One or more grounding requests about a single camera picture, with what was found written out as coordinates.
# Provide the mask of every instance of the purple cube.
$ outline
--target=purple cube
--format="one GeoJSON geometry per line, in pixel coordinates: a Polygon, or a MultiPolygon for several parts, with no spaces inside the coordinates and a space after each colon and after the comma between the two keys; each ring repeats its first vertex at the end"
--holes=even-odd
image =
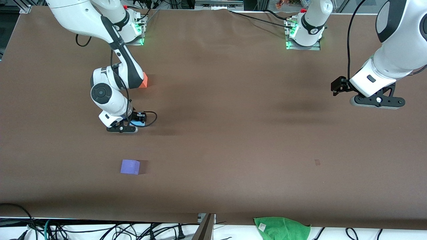
{"type": "Polygon", "coordinates": [[[123,159],[122,161],[122,169],[120,170],[120,173],[124,174],[139,174],[139,161],[137,160],[127,160],[123,159]]]}

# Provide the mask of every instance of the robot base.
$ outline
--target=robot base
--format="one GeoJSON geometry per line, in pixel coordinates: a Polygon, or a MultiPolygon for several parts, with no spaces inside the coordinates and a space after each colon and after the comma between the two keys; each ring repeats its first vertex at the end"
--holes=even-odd
{"type": "MultiPolygon", "coordinates": [[[[141,13],[134,12],[134,14],[135,14],[134,19],[141,18],[141,13]]],[[[128,46],[142,46],[142,45],[144,45],[145,32],[147,31],[147,20],[148,20],[148,16],[145,16],[141,20],[135,21],[134,24],[135,24],[136,30],[138,32],[140,32],[141,35],[137,36],[131,42],[126,43],[126,45],[128,45],[128,46]]]]}
{"type": "Polygon", "coordinates": [[[298,19],[297,16],[292,16],[291,18],[287,18],[283,21],[285,26],[291,26],[292,29],[285,28],[285,38],[286,38],[286,49],[295,49],[295,50],[320,50],[320,40],[317,40],[317,42],[313,46],[302,46],[296,43],[295,40],[293,40],[290,35],[295,34],[295,30],[298,28],[298,19]]]}
{"type": "Polygon", "coordinates": [[[144,127],[147,121],[147,114],[141,111],[133,111],[129,117],[130,123],[127,119],[123,119],[120,122],[114,124],[111,128],[107,127],[107,132],[118,132],[118,133],[136,133],[138,127],[144,127]]]}

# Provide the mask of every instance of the metal frame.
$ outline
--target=metal frame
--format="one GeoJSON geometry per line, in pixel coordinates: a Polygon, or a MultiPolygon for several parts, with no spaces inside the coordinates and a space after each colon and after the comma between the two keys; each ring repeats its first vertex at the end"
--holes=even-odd
{"type": "Polygon", "coordinates": [[[270,0],[258,0],[258,9],[267,9],[270,0]]]}
{"type": "Polygon", "coordinates": [[[206,214],[191,240],[212,240],[216,214],[206,214]]]}
{"type": "Polygon", "coordinates": [[[19,13],[29,13],[32,6],[44,6],[46,0],[13,0],[18,8],[20,9],[19,13]]]}
{"type": "Polygon", "coordinates": [[[216,10],[228,9],[232,11],[243,11],[243,0],[196,0],[194,3],[196,10],[216,10]]]}
{"type": "Polygon", "coordinates": [[[344,0],[344,2],[341,4],[341,6],[339,6],[336,12],[341,13],[350,1],[351,0],[344,0]]]}

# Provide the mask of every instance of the brown table surface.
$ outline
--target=brown table surface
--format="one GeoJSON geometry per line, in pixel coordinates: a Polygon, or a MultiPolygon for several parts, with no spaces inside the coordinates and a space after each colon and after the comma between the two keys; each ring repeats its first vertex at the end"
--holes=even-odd
{"type": "MultiPolygon", "coordinates": [[[[33,7],[0,62],[0,201],[36,217],[194,222],[214,212],[232,224],[426,229],[425,74],[398,83],[399,110],[333,97],[349,18],[330,17],[321,51],[298,51],[286,50],[283,28],[226,10],[160,11],[145,45],[129,47],[149,76],[130,91],[134,106],[159,118],[126,135],[105,131],[90,98],[109,46],[77,46],[49,8],[33,7]],[[122,159],[143,160],[146,173],[120,174],[122,159]]],[[[352,73],[380,46],[374,23],[355,18],[352,73]]]]}

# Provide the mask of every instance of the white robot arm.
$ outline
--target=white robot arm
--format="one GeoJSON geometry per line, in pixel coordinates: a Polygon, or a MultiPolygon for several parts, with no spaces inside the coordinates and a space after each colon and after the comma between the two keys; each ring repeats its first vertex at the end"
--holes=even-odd
{"type": "Polygon", "coordinates": [[[396,81],[427,64],[427,1],[387,1],[375,28],[381,48],[349,81],[344,77],[335,80],[331,90],[334,96],[342,91],[358,92],[352,105],[396,109],[405,104],[403,98],[393,97],[396,81]]]}
{"type": "Polygon", "coordinates": [[[307,12],[298,13],[298,28],[289,37],[302,46],[313,46],[322,37],[325,23],[332,13],[330,0],[312,0],[307,12]]]}
{"type": "Polygon", "coordinates": [[[91,2],[113,23],[125,43],[141,35],[140,21],[138,21],[142,19],[141,13],[130,8],[125,9],[120,0],[91,0],[91,2]]]}
{"type": "MultiPolygon", "coordinates": [[[[119,64],[98,68],[92,74],[91,97],[102,109],[99,118],[107,126],[107,131],[137,132],[137,126],[144,126],[146,116],[133,111],[132,104],[119,90],[146,86],[147,77],[114,24],[99,14],[89,0],[47,0],[47,3],[64,28],[76,34],[100,38],[115,52],[120,60],[119,64]],[[131,123],[125,126],[124,120],[131,123]]],[[[123,7],[116,9],[116,15],[123,15],[123,7]]]]}

